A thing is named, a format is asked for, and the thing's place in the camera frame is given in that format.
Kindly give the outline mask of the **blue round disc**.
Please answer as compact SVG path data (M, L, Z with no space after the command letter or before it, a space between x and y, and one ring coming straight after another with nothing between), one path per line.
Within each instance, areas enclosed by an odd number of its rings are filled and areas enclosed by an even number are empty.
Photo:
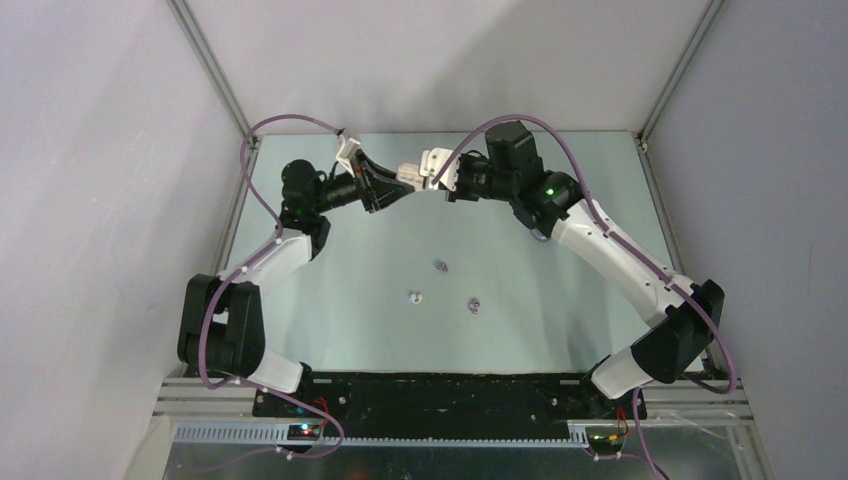
M550 240L550 237L539 229L532 229L530 233L532 237L538 242L545 243Z

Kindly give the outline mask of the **white earbud charging case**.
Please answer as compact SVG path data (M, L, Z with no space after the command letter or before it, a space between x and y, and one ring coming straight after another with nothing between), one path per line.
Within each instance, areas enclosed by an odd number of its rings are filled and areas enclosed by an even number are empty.
M397 169L396 180L406 185L411 186L415 191L421 191L425 188L426 178L420 175L419 166L411 163L404 163Z

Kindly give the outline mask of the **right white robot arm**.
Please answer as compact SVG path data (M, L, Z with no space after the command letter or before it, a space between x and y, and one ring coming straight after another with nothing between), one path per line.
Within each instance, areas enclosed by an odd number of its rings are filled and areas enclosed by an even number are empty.
M469 134L455 149L421 156L426 185L449 201L497 200L537 237L570 249L611 282L648 331L599 361L582 381L585 411L606 418L622 396L650 382L672 384L714 342L724 302L713 281L695 283L658 262L626 234L592 197L564 139L552 135L572 171L544 165L526 125L549 127L527 115L498 117Z

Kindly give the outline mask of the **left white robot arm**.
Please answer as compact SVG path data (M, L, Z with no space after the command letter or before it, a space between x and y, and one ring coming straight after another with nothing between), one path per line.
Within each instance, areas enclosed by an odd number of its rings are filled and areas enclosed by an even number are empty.
M422 190L428 173L409 163L388 170L360 148L337 160L345 167L339 175L303 159L283 168L282 209L270 238L240 265L189 280L177 340L181 361L277 390L278 404L297 417L312 411L316 390L301 380L305 364L268 349L262 292L322 251L331 228L326 212L360 202L374 213Z

